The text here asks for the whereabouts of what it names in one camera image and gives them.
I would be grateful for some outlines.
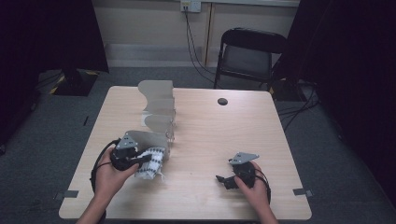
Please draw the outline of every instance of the wall socket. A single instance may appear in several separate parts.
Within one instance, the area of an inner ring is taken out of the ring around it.
[[[180,11],[201,12],[201,2],[198,1],[180,1]]]

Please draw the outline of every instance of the wooden table top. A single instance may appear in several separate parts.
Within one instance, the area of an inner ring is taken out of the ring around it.
[[[237,152],[259,154],[256,160],[269,180],[271,207],[278,219],[306,220],[311,210],[291,156],[271,95],[266,91],[174,89],[175,141],[163,163],[164,179],[130,177],[107,208],[108,219],[252,220],[253,209],[239,189],[226,189],[216,175],[233,175],[228,163]],[[218,99],[228,100],[219,105]],[[81,156],[60,217],[77,219],[93,196],[90,176],[100,151],[141,126],[146,98],[136,87],[108,91]]]

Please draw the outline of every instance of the white cloth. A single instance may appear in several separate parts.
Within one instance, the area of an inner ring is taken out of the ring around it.
[[[150,147],[138,158],[151,154],[151,160],[142,164],[134,177],[139,177],[143,179],[154,179],[156,174],[161,174],[161,167],[163,166],[163,155],[165,153],[164,147]]]

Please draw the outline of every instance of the gray carpet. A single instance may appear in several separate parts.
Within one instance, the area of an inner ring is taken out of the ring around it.
[[[56,74],[48,71],[41,78]],[[207,72],[205,76],[214,78]],[[111,68],[110,74],[99,76],[88,97],[49,95],[53,83],[42,87],[35,111],[0,157],[0,223],[74,223],[59,218],[62,201],[53,197],[67,190],[107,90],[137,86],[145,79],[171,79],[176,88],[213,87],[190,67]],[[230,77],[219,84],[224,89],[259,90],[256,82]],[[304,92],[309,96],[310,88]],[[303,104],[276,102],[276,108],[284,113]],[[285,127],[291,118],[280,117]],[[303,185],[314,192],[308,198],[313,216],[305,222],[281,223],[396,223],[394,208],[364,163],[340,141],[335,127],[317,105],[300,113],[286,130]]]

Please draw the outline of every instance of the person's left hand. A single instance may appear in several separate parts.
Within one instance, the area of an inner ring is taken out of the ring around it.
[[[119,171],[111,164],[110,153],[114,147],[110,147],[103,154],[102,159],[98,162],[96,171],[95,197],[100,196],[102,199],[111,200],[113,196],[122,188],[125,180],[133,175],[139,168],[139,164],[135,164],[125,171]]]

